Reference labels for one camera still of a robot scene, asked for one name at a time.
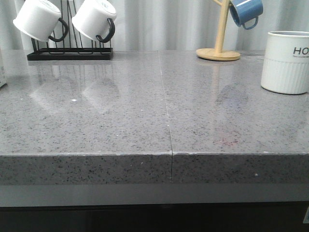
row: blue mug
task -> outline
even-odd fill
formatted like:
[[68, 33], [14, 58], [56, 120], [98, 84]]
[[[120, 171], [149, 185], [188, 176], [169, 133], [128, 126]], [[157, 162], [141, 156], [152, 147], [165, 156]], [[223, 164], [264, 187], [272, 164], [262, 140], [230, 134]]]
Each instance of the blue mug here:
[[[262, 0], [231, 0], [230, 12], [237, 26], [243, 26], [246, 30], [254, 28], [263, 13]], [[251, 27], [246, 27], [245, 23], [255, 18], [255, 23]]]

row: white ribbed cup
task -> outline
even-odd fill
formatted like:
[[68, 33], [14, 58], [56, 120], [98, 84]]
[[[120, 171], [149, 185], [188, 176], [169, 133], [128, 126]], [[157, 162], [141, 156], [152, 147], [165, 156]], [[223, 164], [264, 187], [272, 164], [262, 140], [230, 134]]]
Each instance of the white ribbed cup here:
[[309, 32], [268, 33], [261, 86], [284, 94], [309, 90]]

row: white mug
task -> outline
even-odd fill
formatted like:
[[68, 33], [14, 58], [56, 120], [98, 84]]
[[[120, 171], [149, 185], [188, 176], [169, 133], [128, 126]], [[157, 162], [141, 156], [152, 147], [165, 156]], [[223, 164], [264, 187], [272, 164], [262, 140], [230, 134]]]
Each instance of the white mug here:
[[284, 94], [309, 90], [309, 32], [268, 33], [261, 86]]
[[[107, 0], [85, 0], [72, 18], [72, 24], [87, 38], [106, 43], [115, 33], [115, 19], [116, 10]], [[107, 29], [109, 34], [103, 39], [101, 35]]]
[[[65, 28], [60, 39], [51, 36], [58, 21]], [[48, 0], [26, 0], [13, 23], [21, 32], [42, 42], [49, 39], [60, 42], [68, 33], [68, 25], [61, 18], [60, 10]]]

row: wooden base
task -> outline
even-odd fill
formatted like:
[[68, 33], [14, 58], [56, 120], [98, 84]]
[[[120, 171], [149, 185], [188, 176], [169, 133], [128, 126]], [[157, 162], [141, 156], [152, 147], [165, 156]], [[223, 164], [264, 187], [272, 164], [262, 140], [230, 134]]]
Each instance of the wooden base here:
[[240, 59], [240, 54], [235, 51], [222, 51], [222, 53], [215, 53], [214, 48], [201, 48], [197, 50], [197, 55], [204, 59], [217, 61], [232, 61]]

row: countertop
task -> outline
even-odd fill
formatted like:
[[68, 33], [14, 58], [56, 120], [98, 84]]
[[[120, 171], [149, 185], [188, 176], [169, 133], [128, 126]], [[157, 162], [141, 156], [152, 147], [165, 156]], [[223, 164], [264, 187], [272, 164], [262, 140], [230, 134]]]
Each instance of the countertop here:
[[263, 51], [28, 53], [2, 51], [1, 186], [309, 183], [309, 95], [261, 88]]

